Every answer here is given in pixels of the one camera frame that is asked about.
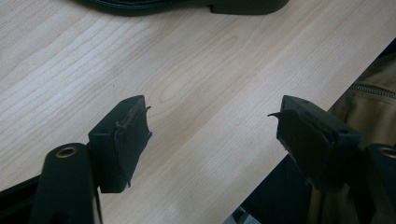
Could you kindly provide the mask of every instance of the metal grommet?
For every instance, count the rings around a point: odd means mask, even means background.
[[[384,154],[387,157],[391,157],[393,159],[396,159],[396,150],[391,147],[379,147],[378,151],[380,151],[382,154]]]
[[[76,153],[77,153],[76,147],[64,147],[56,152],[56,157],[67,158],[75,155]]]

